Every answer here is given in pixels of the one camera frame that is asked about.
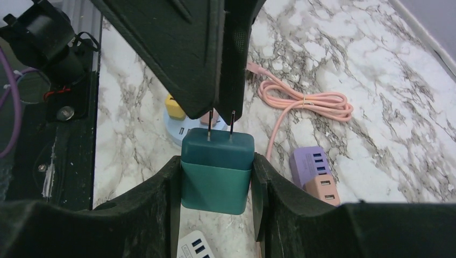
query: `silver screw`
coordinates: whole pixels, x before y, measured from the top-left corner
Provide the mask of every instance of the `silver screw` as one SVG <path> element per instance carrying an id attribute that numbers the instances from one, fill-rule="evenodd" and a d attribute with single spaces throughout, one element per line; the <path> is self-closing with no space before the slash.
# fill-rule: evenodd
<path id="1" fill-rule="evenodd" d="M 38 171 L 39 172 L 44 172 L 46 171 L 47 166 L 45 164 L 41 164 L 38 166 Z"/>
<path id="2" fill-rule="evenodd" d="M 64 106 L 57 112 L 57 119 L 60 121 L 68 121 L 74 116 L 74 109 L 71 106 Z"/>

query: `black rectangular slot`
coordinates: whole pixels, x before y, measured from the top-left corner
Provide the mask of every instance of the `black rectangular slot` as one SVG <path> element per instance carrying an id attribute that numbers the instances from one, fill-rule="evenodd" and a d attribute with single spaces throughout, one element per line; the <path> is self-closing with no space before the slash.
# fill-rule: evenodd
<path id="1" fill-rule="evenodd" d="M 201 238 L 199 238 L 199 239 L 196 240 L 195 242 L 191 243 L 191 245 L 192 245 L 193 247 L 195 247 L 195 246 L 201 244 L 201 242 L 202 242 L 202 241 L 201 241 Z"/>
<path id="2" fill-rule="evenodd" d="M 206 248 L 205 248 L 204 246 L 201 246 L 200 248 L 198 248 L 198 249 L 195 250 L 195 253 L 196 253 L 196 254 L 199 254 L 199 253 L 201 253 L 204 249 L 206 249 Z"/>

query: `marble tabletop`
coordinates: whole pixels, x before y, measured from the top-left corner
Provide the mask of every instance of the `marble tabletop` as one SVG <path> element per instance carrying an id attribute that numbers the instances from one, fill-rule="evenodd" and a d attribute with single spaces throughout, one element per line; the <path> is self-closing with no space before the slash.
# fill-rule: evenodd
<path id="1" fill-rule="evenodd" d="M 167 137 L 167 92 L 116 30 L 103 23 L 94 205 L 153 176 L 180 148 Z M 320 145 L 343 203 L 456 201 L 456 84 L 387 0 L 267 0 L 249 58 L 293 88 L 338 91 L 354 106 L 338 123 L 292 111 L 271 163 L 291 179 L 289 154 Z M 245 86 L 235 131 L 264 154 L 277 117 Z M 240 216 L 182 208 L 180 236 L 202 231 L 217 258 L 254 257 L 252 207 Z"/>

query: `coiled pink cable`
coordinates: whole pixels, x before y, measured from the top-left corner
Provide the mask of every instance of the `coiled pink cable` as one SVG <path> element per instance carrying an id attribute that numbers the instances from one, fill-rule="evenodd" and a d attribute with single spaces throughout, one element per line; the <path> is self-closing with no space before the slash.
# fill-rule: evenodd
<path id="1" fill-rule="evenodd" d="M 283 118 L 291 109 L 307 109 L 321 116 L 334 119 L 339 122 L 347 122 L 352 118 L 353 106 L 348 103 L 347 97 L 338 92 L 325 92 L 317 94 L 304 95 L 290 86 L 286 85 L 275 77 L 271 72 L 257 65 L 256 63 L 247 63 L 247 70 L 266 75 L 270 80 L 265 80 L 260 84 L 258 95 L 269 106 L 277 109 L 283 109 L 282 114 L 275 123 L 274 130 L 269 138 L 269 144 L 266 151 L 267 160 L 270 159 L 275 136 L 282 123 Z M 270 90 L 281 91 L 290 99 L 283 99 L 268 94 Z"/>

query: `metal prong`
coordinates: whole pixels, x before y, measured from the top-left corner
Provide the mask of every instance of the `metal prong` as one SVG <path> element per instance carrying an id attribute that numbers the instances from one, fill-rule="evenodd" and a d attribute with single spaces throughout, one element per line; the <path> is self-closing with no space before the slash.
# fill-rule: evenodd
<path id="1" fill-rule="evenodd" d="M 230 139 L 233 137 L 233 126 L 234 126 L 234 115 L 236 114 L 236 111 L 233 110 L 231 113 L 231 128 L 230 128 Z"/>
<path id="2" fill-rule="evenodd" d="M 213 110 L 209 111 L 208 140 L 211 138 L 212 116 L 213 116 Z"/>

